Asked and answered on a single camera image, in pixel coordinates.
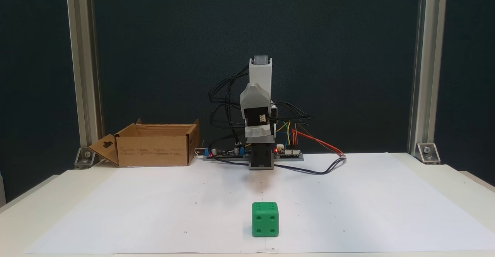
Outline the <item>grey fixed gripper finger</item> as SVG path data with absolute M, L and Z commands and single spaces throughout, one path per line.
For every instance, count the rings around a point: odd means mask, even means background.
M 241 109 L 251 109 L 271 106 L 270 94 L 259 84 L 247 84 L 240 94 Z

